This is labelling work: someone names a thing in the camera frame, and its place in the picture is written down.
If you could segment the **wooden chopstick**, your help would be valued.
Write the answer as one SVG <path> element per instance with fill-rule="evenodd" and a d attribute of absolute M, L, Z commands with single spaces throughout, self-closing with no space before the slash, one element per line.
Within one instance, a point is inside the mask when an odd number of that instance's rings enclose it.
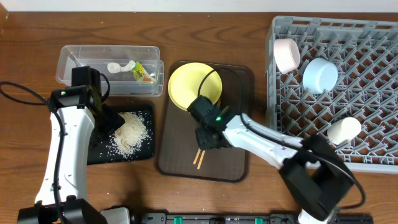
<path fill-rule="evenodd" d="M 200 156 L 199 156 L 199 158 L 198 158 L 198 160 L 197 160 L 197 163 L 196 163 L 197 169 L 198 169 L 198 170 L 201 168 L 201 165 L 202 165 L 202 163 L 203 163 L 203 159 L 204 159 L 204 157 L 205 157 L 205 153 L 206 153 L 205 150 L 201 150 L 201 154 L 200 154 Z"/>
<path fill-rule="evenodd" d="M 196 164 L 196 163 L 197 163 L 197 160 L 198 160 L 200 154 L 201 154 L 201 149 L 199 148 L 199 149 L 197 150 L 196 156 L 195 156 L 195 158 L 194 158 L 194 160 L 193 160 L 193 164 Z"/>

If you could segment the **pile of rice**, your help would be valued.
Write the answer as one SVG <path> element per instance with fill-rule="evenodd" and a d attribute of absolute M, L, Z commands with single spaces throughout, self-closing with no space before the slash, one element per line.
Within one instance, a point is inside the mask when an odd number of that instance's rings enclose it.
<path fill-rule="evenodd" d="M 125 123 L 111 135 L 110 142 L 105 146 L 106 155 L 133 159 L 143 151 L 142 148 L 147 145 L 145 141 L 150 141 L 152 136 L 143 115 L 133 112 L 120 112 L 119 115 Z"/>

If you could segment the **green snack wrapper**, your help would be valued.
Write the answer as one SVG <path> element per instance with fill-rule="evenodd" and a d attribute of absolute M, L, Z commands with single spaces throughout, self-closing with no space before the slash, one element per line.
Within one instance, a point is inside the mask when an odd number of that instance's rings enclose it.
<path fill-rule="evenodd" d="M 136 62 L 135 66 L 131 70 L 135 81 L 137 82 L 153 82 L 154 79 L 151 77 L 146 69 L 140 62 Z"/>

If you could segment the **pink white bowl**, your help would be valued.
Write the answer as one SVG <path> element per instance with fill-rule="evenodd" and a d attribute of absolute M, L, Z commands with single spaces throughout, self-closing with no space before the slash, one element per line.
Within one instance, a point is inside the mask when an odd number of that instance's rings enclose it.
<path fill-rule="evenodd" d="M 273 46 L 274 59 L 282 74 L 289 73 L 300 65 L 300 52 L 293 39 L 277 39 Z"/>

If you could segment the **light blue bowl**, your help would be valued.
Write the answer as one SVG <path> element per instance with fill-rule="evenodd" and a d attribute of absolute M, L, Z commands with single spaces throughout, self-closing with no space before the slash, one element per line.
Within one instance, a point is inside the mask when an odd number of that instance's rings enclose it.
<path fill-rule="evenodd" d="M 331 91 L 337 83 L 338 69 L 324 58 L 313 59 L 303 73 L 303 87 L 314 94 Z"/>

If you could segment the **white cup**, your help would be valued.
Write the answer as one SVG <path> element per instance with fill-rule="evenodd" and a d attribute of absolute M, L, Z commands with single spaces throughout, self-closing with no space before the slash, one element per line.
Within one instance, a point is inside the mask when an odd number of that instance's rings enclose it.
<path fill-rule="evenodd" d="M 329 140 L 336 145 L 354 139 L 361 132 L 361 123 L 354 117 L 347 117 L 333 123 L 327 130 Z"/>

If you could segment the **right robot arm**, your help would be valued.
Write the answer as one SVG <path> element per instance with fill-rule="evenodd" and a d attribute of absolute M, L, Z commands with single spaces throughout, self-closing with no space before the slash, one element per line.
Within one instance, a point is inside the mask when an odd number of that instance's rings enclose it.
<path fill-rule="evenodd" d="M 278 168 L 302 209 L 299 223 L 328 223 L 353 185 L 351 171 L 320 136 L 283 135 L 244 113 L 221 110 L 202 95 L 187 111 L 199 123 L 195 134 L 200 149 L 240 148 Z"/>

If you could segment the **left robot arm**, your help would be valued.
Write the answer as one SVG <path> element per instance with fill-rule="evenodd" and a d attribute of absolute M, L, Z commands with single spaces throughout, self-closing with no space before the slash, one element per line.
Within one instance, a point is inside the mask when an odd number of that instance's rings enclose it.
<path fill-rule="evenodd" d="M 33 207 L 19 210 L 18 223 L 107 223 L 88 202 L 86 168 L 93 131 L 104 141 L 124 124 L 101 94 L 104 75 L 89 66 L 72 69 L 72 84 L 47 102 L 52 137 L 45 177 Z"/>

